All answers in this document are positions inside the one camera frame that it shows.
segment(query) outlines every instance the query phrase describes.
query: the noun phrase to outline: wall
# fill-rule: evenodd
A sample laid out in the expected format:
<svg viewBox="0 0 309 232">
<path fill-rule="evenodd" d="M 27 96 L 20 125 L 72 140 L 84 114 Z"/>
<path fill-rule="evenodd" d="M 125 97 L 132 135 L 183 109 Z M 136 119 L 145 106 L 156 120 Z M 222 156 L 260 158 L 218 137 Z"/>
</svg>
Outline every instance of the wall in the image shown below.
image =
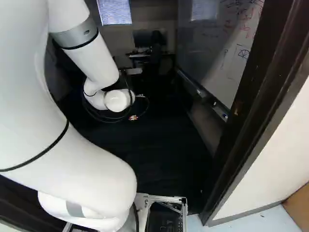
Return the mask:
<svg viewBox="0 0 309 232">
<path fill-rule="evenodd" d="M 309 78 L 214 220 L 282 201 L 309 180 Z"/>
<path fill-rule="evenodd" d="M 131 0 L 132 25 L 101 26 L 96 0 L 85 0 L 113 56 L 124 55 L 134 48 L 133 30 L 165 29 L 168 51 L 175 51 L 177 0 Z"/>
</svg>

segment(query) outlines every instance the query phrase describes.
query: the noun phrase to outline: black mat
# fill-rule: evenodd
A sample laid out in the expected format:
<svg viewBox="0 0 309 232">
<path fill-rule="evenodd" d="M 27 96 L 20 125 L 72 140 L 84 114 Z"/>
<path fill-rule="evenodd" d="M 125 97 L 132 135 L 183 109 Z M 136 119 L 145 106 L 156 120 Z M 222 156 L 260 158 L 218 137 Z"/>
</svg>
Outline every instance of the black mat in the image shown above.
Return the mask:
<svg viewBox="0 0 309 232">
<path fill-rule="evenodd" d="M 200 190 L 211 156 L 177 96 L 158 93 L 138 121 L 116 124 L 92 119 L 82 108 L 79 89 L 59 106 L 81 135 L 131 165 L 138 192 L 187 197 L 189 211 L 195 213 L 203 207 Z M 135 105 L 137 111 L 145 107 Z"/>
</svg>

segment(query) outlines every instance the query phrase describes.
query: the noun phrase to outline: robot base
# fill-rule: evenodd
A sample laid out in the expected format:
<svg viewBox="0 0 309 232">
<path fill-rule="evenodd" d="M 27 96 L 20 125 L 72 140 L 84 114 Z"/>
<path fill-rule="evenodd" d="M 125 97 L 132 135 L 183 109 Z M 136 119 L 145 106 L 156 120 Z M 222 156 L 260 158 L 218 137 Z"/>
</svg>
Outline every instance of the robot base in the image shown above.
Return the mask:
<svg viewBox="0 0 309 232">
<path fill-rule="evenodd" d="M 139 216 L 139 230 L 140 232 L 154 232 L 171 231 L 172 227 L 175 232 L 187 232 L 186 217 L 188 213 L 187 200 L 184 197 L 164 197 L 154 196 L 145 193 L 137 193 L 134 201 Z M 152 217 L 152 206 L 162 207 L 163 211 L 154 211 L 155 215 Z M 81 228 L 75 228 L 75 225 L 67 223 L 63 232 L 84 232 Z M 121 229 L 118 232 L 136 232 L 136 221 L 133 207 L 130 209 L 129 216 Z"/>
</svg>

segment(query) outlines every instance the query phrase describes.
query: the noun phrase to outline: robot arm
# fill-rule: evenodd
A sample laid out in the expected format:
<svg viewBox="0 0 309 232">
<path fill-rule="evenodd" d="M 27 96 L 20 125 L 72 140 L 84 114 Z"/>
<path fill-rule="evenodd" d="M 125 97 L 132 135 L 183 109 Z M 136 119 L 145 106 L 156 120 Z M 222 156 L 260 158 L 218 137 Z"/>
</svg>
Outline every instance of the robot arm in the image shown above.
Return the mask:
<svg viewBox="0 0 309 232">
<path fill-rule="evenodd" d="M 128 106 L 127 90 L 101 91 L 117 81 L 119 72 L 99 32 L 90 36 L 91 27 L 71 34 L 88 20 L 83 0 L 1 1 L 0 174 L 37 190 L 42 206 L 55 217 L 109 232 L 127 218 L 136 195 L 135 174 L 69 124 L 44 77 L 48 32 L 67 38 L 63 34 L 70 31 L 76 40 L 58 42 L 88 77 L 87 100 L 100 109 Z M 85 217 L 66 215 L 67 203 L 78 205 Z"/>
<path fill-rule="evenodd" d="M 130 106 L 127 89 L 103 92 L 119 79 L 119 71 L 83 0 L 49 0 L 49 31 L 84 72 L 84 96 L 99 110 L 121 112 Z"/>
</svg>

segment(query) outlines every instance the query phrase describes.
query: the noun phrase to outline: metal frame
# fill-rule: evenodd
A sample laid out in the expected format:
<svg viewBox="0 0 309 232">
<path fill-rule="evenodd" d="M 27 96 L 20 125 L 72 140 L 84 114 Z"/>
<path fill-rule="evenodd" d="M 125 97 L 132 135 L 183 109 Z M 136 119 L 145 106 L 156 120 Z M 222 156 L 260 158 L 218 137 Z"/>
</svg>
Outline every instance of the metal frame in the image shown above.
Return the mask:
<svg viewBox="0 0 309 232">
<path fill-rule="evenodd" d="M 308 10 L 306 0 L 265 1 L 251 55 L 203 191 L 206 204 L 199 215 L 203 225 L 211 223 L 211 215 L 224 204 L 265 146 L 272 135 L 265 133 L 267 126 L 274 131 L 280 123 L 288 110 L 282 107 L 287 106 L 283 100 L 292 103 L 300 90 L 293 85 L 305 82 L 307 76 L 301 81 L 295 77 L 309 47 Z M 287 95 L 291 89 L 292 97 Z M 276 112 L 276 124 L 271 125 Z"/>
<path fill-rule="evenodd" d="M 145 232 L 150 207 L 153 203 L 177 203 L 182 205 L 180 214 L 183 217 L 183 232 L 187 232 L 188 204 L 184 197 L 164 197 L 145 193 L 137 193 L 134 201 L 139 215 L 140 232 Z"/>
</svg>

